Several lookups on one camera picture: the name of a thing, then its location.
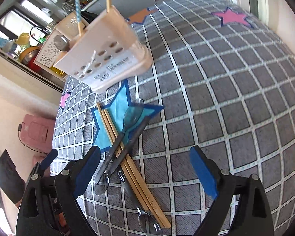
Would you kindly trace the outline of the checkered grey tablecloth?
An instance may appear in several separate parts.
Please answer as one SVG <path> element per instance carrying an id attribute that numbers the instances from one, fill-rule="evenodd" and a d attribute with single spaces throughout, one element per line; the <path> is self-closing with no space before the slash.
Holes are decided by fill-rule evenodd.
<path id="1" fill-rule="evenodd" d="M 233 175 L 257 174 L 274 234 L 295 219 L 295 55 L 254 15 L 226 0 L 163 0 L 135 24 L 154 62 L 102 94 L 69 78 L 56 118 L 58 174 L 93 143 L 108 141 L 96 104 L 140 98 L 161 106 L 171 159 L 175 229 L 193 235 L 212 203 L 190 162 L 199 146 Z"/>

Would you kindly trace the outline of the black handled clear spoon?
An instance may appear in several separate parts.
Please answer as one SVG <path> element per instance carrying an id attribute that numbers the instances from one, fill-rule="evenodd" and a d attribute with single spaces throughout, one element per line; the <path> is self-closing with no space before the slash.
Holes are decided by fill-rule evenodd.
<path id="1" fill-rule="evenodd" d="M 108 161 L 104 162 L 103 165 L 100 167 L 98 173 L 95 177 L 95 194 L 96 195 L 102 195 L 108 188 L 110 183 L 110 177 L 115 172 L 115 170 L 118 168 L 118 166 L 121 164 L 121 162 L 124 160 L 128 152 L 132 149 L 135 142 L 139 138 L 139 136 L 144 131 L 145 127 L 147 126 L 148 122 L 151 120 L 150 116 L 145 116 L 142 122 L 137 127 L 135 133 L 133 134 L 132 138 L 128 141 L 126 146 L 124 147 L 123 151 L 121 151 L 121 154 L 114 159 L 111 167 L 107 169 L 109 162 L 112 159 L 111 155 L 107 155 Z"/>
<path id="2" fill-rule="evenodd" d="M 117 150 L 120 143 L 122 142 L 126 131 L 128 131 L 128 129 L 130 129 L 137 123 L 137 121 L 139 120 L 142 114 L 144 101 L 140 98 L 137 99 L 136 101 L 137 102 L 129 106 L 126 112 L 124 113 L 123 128 L 119 132 L 117 138 L 114 140 L 112 147 L 108 151 L 108 154 L 106 155 L 106 158 L 95 177 L 96 184 L 99 184 L 99 181 L 101 177 L 103 176 L 104 172 L 106 171 L 108 164 L 111 161 L 115 151 Z"/>

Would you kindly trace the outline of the beige utensil holder caddy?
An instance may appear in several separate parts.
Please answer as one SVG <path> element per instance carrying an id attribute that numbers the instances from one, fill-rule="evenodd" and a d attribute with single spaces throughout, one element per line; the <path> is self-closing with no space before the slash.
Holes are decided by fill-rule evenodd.
<path id="1" fill-rule="evenodd" d="M 104 10 L 76 36 L 55 67 L 102 93 L 114 84 L 148 71 L 153 58 L 115 6 Z"/>

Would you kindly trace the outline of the blue patterned wooden chopstick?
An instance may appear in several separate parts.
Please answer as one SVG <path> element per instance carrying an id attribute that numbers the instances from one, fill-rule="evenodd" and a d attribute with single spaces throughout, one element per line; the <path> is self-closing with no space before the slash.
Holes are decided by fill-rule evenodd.
<path id="1" fill-rule="evenodd" d="M 77 18 L 79 36 L 82 36 L 83 27 L 81 25 L 82 22 L 81 22 L 80 0 L 75 0 L 75 6 L 76 6 L 76 18 Z"/>

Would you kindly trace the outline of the yellow bowl stack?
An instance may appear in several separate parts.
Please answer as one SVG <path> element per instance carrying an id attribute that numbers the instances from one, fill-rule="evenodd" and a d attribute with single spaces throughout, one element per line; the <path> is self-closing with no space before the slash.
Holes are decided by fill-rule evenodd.
<path id="1" fill-rule="evenodd" d="M 32 46 L 27 48 L 20 54 L 20 62 L 24 65 L 27 65 L 32 59 L 34 59 L 38 55 L 39 50 L 40 48 L 38 46 Z"/>

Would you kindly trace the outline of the beige plastic storage cart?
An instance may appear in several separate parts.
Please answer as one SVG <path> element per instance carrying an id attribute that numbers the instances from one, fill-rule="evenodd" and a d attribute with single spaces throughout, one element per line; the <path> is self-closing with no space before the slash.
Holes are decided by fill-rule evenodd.
<path id="1" fill-rule="evenodd" d="M 69 52 L 86 32 L 89 21 L 78 18 L 75 12 L 61 20 L 47 37 L 34 63 L 40 67 L 55 67 L 63 71 L 69 68 Z"/>

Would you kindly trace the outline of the pink folding stool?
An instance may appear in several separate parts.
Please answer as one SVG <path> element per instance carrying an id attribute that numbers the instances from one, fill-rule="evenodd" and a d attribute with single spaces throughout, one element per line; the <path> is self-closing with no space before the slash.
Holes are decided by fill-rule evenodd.
<path id="1" fill-rule="evenodd" d="M 49 153 L 55 120 L 26 114 L 18 126 L 18 136 L 23 144 L 40 153 Z"/>

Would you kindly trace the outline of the black hanging bag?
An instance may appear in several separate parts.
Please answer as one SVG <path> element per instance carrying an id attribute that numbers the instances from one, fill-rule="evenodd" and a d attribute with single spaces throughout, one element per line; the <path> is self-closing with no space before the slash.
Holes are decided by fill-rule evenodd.
<path id="1" fill-rule="evenodd" d="M 87 12 L 87 11 L 81 11 L 81 16 L 88 23 L 91 23 L 93 20 L 95 20 L 98 17 L 97 14 Z"/>

